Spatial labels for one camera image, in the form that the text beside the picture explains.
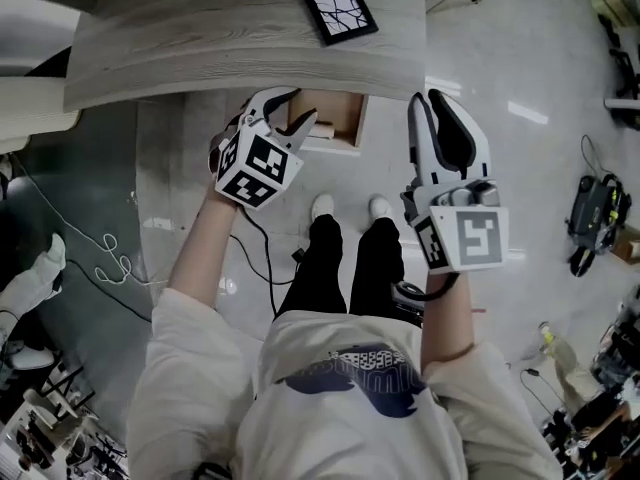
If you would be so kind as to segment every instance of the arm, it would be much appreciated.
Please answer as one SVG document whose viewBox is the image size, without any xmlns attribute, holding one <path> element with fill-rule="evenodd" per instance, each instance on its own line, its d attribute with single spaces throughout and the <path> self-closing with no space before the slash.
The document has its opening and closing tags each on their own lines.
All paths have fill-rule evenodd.
<svg viewBox="0 0 640 480">
<path fill-rule="evenodd" d="M 438 291 L 446 279 L 446 274 L 429 276 L 427 293 Z M 425 303 L 420 354 L 422 369 L 434 361 L 451 361 L 465 355 L 473 343 L 469 280 L 466 274 L 460 274 L 444 296 Z"/>
<path fill-rule="evenodd" d="M 442 286 L 429 278 L 427 293 Z M 560 464 L 534 425 L 495 347 L 474 345 L 466 275 L 425 306 L 421 360 L 429 387 L 449 412 L 463 441 L 473 480 L 555 480 Z"/>
<path fill-rule="evenodd" d="M 209 187 L 169 278 L 173 288 L 213 307 L 236 204 Z"/>
<path fill-rule="evenodd" d="M 611 425 L 618 418 L 622 418 L 622 421 L 631 421 L 631 410 L 628 402 L 624 402 L 620 407 L 618 407 L 615 411 L 611 413 L 602 425 L 597 426 L 596 428 L 587 427 L 582 430 L 581 434 L 583 437 L 589 439 L 589 441 L 593 441 L 596 437 L 598 437 L 609 425 Z"/>
<path fill-rule="evenodd" d="M 211 308 L 235 206 L 207 193 L 153 311 L 146 364 L 129 409 L 131 478 L 191 478 L 226 467 L 252 401 L 236 334 Z"/>
</svg>

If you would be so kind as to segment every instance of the white t-shirt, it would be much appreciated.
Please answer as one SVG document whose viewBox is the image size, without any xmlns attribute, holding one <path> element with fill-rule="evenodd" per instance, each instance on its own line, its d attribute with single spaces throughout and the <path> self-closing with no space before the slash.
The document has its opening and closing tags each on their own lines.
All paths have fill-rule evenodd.
<svg viewBox="0 0 640 480">
<path fill-rule="evenodd" d="M 249 372 L 222 317 L 167 289 L 130 410 L 131 478 L 205 462 L 252 480 L 562 478 L 495 348 L 421 375 L 420 339 L 396 320 L 292 311 Z"/>
</svg>

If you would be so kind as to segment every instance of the wrist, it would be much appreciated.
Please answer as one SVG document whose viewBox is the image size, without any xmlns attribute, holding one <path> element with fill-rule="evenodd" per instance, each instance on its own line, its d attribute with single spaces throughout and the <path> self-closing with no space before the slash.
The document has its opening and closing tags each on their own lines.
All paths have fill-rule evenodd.
<svg viewBox="0 0 640 480">
<path fill-rule="evenodd" d="M 238 209 L 238 203 L 236 203 L 233 199 L 229 199 L 220 192 L 216 191 L 215 183 L 209 185 L 209 189 L 207 190 L 207 195 L 205 197 L 205 202 L 221 204 L 229 207 L 229 209 L 233 209 L 234 211 Z"/>
<path fill-rule="evenodd" d="M 427 295 L 434 294 L 442 290 L 450 282 L 450 276 L 457 274 L 456 281 L 464 274 L 460 272 L 450 272 L 448 274 L 427 274 Z"/>
</svg>

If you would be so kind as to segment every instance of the black-framed picture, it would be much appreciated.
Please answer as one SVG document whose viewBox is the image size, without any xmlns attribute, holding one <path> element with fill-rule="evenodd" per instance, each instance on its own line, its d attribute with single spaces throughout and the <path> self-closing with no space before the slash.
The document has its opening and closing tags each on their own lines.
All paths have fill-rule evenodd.
<svg viewBox="0 0 640 480">
<path fill-rule="evenodd" d="M 364 0 L 305 0 L 327 45 L 378 31 Z"/>
</svg>

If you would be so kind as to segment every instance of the wire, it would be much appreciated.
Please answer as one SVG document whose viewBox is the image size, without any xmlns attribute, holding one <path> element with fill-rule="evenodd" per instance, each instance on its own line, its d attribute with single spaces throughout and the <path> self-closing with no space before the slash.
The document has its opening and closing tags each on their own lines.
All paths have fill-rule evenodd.
<svg viewBox="0 0 640 480">
<path fill-rule="evenodd" d="M 269 299 L 271 301 L 271 310 L 273 311 L 273 316 L 275 317 L 278 314 L 278 309 L 276 308 L 276 302 L 273 297 L 273 269 L 271 268 L 271 256 L 269 254 L 269 235 L 267 235 L 267 232 L 259 224 L 257 224 L 256 221 L 249 217 L 249 214 L 247 213 L 247 210 L 244 206 L 240 207 L 240 211 L 242 212 L 242 215 L 244 215 L 244 218 L 247 219 L 254 228 L 262 233 L 262 236 L 264 238 L 264 252 L 267 256 L 267 270 L 269 272 Z"/>
<path fill-rule="evenodd" d="M 549 389 L 550 389 L 551 391 L 553 391 L 553 394 L 554 394 L 554 395 L 556 395 L 556 398 L 557 398 L 558 400 L 560 400 L 560 402 L 561 402 L 562 404 L 564 404 L 564 400 L 562 399 L 562 397 L 558 394 L 558 392 L 557 392 L 555 389 L 553 389 L 553 386 L 552 386 L 551 384 L 549 384 L 549 382 L 547 381 L 547 379 L 545 379 L 542 375 L 540 375 L 538 378 L 539 378 L 540 380 L 542 380 L 542 382 L 544 382 L 547 386 L 549 386 Z"/>
<path fill-rule="evenodd" d="M 451 290 L 451 288 L 453 288 L 453 285 L 456 284 L 456 281 L 458 280 L 458 277 L 460 277 L 460 273 L 459 272 L 451 272 L 450 274 L 447 275 L 447 279 L 445 280 L 444 284 L 442 285 L 441 288 L 439 288 L 438 290 L 436 290 L 433 293 L 410 293 L 406 290 L 402 291 L 402 295 L 404 295 L 405 297 L 407 297 L 408 299 L 411 300 L 415 300 L 418 302 L 429 302 L 429 301 L 433 301 L 436 299 L 439 299 L 440 297 L 444 297 L 447 292 L 449 290 Z"/>
<path fill-rule="evenodd" d="M 264 279 L 267 283 L 272 283 L 275 286 L 285 286 L 287 284 L 291 284 L 293 283 L 293 279 L 291 279 L 291 281 L 281 281 L 281 282 L 277 282 L 277 281 L 270 281 L 269 278 L 263 276 L 260 272 L 258 272 L 254 266 L 253 263 L 251 262 L 251 258 L 249 257 L 249 253 L 247 252 L 247 249 L 245 248 L 244 244 L 242 243 L 242 241 L 235 235 L 230 235 L 231 238 L 233 238 L 236 242 L 238 242 L 238 245 L 240 245 L 240 247 L 242 248 L 242 252 L 244 252 L 245 258 L 247 258 L 247 263 L 249 263 L 249 267 L 251 267 L 251 270 L 253 270 L 253 272 L 260 278 Z"/>
<path fill-rule="evenodd" d="M 20 159 L 14 154 L 12 154 L 11 156 L 13 157 L 15 162 L 18 164 L 20 169 L 22 169 L 22 171 L 24 172 L 25 176 L 33 184 L 33 187 L 36 189 L 38 194 L 40 194 L 40 197 L 42 197 L 42 199 L 44 199 L 44 201 L 47 203 L 47 205 L 49 205 L 49 208 L 51 208 L 53 213 L 55 213 L 60 218 L 60 220 L 62 220 L 62 222 L 64 222 L 67 225 L 67 227 L 73 229 L 76 233 L 78 233 L 85 240 L 88 240 L 93 245 L 95 245 L 98 249 L 100 249 L 102 252 L 104 252 L 104 253 L 108 254 L 109 256 L 111 256 L 113 261 L 116 263 L 116 265 L 118 265 L 118 268 L 122 272 L 122 278 L 119 281 L 115 281 L 113 279 L 110 279 L 109 276 L 107 276 L 107 274 L 105 274 L 104 270 L 102 270 L 100 267 L 95 267 L 94 268 L 94 274 L 95 274 L 96 278 L 98 279 L 98 281 L 101 281 L 103 283 L 113 284 L 113 285 L 121 285 L 121 284 L 124 284 L 127 281 L 128 278 L 131 278 L 141 286 L 150 286 L 152 284 L 163 284 L 163 283 L 168 282 L 168 280 L 164 280 L 164 281 L 143 281 L 141 279 L 138 279 L 135 275 L 133 275 L 131 273 L 132 265 L 131 265 L 131 260 L 129 259 L 129 257 L 126 256 L 125 254 L 122 254 L 122 255 L 120 255 L 120 258 L 116 258 L 115 255 L 113 254 L 113 251 L 115 251 L 116 248 L 118 247 L 118 240 L 117 240 L 117 238 L 115 236 L 113 236 L 111 233 L 105 233 L 104 235 L 102 235 L 102 241 L 104 243 L 104 247 L 103 247 L 96 240 L 94 240 L 92 237 L 90 237 L 85 232 L 83 232 L 82 230 L 78 229 L 73 224 L 71 224 L 68 220 L 66 220 L 62 216 L 62 214 L 56 209 L 56 207 L 53 206 L 53 203 L 51 201 L 49 201 L 47 196 L 44 194 L 44 192 L 42 192 L 42 190 L 40 189 L 39 185 L 36 183 L 36 181 L 31 176 L 31 174 L 29 174 L 29 171 L 27 171 L 27 169 L 24 167 L 24 165 L 22 165 L 22 162 L 20 162 Z"/>
<path fill-rule="evenodd" d="M 526 389 L 529 393 L 531 393 L 531 396 L 533 396 L 533 398 L 535 398 L 538 401 L 538 403 L 542 407 L 544 407 L 544 410 L 549 413 L 549 416 L 553 417 L 553 413 L 549 409 L 547 409 L 547 406 L 542 403 L 542 400 L 540 400 L 538 396 L 533 391 L 531 391 L 531 388 L 524 383 L 524 379 L 522 378 L 523 373 L 525 373 L 524 370 L 520 372 L 520 382 L 522 383 L 522 386 L 524 387 L 524 389 Z"/>
<path fill-rule="evenodd" d="M 115 297 L 114 295 L 111 295 L 108 291 L 106 291 L 102 286 L 100 286 L 98 283 L 96 283 L 89 274 L 87 274 L 87 272 L 82 268 L 82 266 L 80 265 L 80 263 L 78 263 L 75 260 L 69 259 L 67 258 L 67 263 L 71 263 L 72 265 L 75 265 L 76 268 L 78 270 L 80 270 L 80 272 L 82 272 L 82 274 L 84 275 L 84 277 L 87 278 L 87 281 L 89 281 L 93 286 L 95 286 L 99 291 L 102 292 L 103 295 L 106 295 L 107 297 L 109 297 L 111 300 L 113 300 L 114 302 L 117 302 L 120 306 L 122 306 L 123 308 L 125 308 L 126 310 L 130 311 L 131 313 L 133 313 L 135 316 L 137 316 L 140 320 L 144 320 L 145 322 L 151 323 L 151 319 L 147 318 L 146 316 L 141 315 L 140 313 L 138 313 L 135 309 L 133 309 L 131 306 L 128 306 L 127 304 L 125 304 L 124 302 L 122 302 L 120 299 L 118 299 L 117 297 Z"/>
<path fill-rule="evenodd" d="M 600 168 L 600 170 L 602 172 L 606 172 L 609 174 L 613 174 L 611 171 L 605 169 L 604 167 L 602 167 L 602 163 L 600 162 L 600 158 L 598 157 L 598 153 L 596 152 L 596 148 L 593 145 L 593 141 L 591 140 L 591 137 L 589 137 L 586 133 L 582 136 L 582 139 L 580 139 L 580 150 L 582 151 L 582 158 L 584 158 L 584 161 L 587 163 L 587 165 L 589 166 L 589 168 L 593 171 L 593 174 L 595 174 L 596 178 L 600 178 L 600 173 L 598 171 L 596 171 L 595 167 L 593 167 L 593 165 L 591 164 L 591 162 L 589 162 L 589 160 L 587 159 L 587 154 L 584 152 L 584 140 L 587 139 L 587 141 L 589 142 L 589 145 L 591 146 L 591 152 L 593 153 L 593 158 L 596 161 L 596 164 L 598 165 L 598 167 Z"/>
</svg>

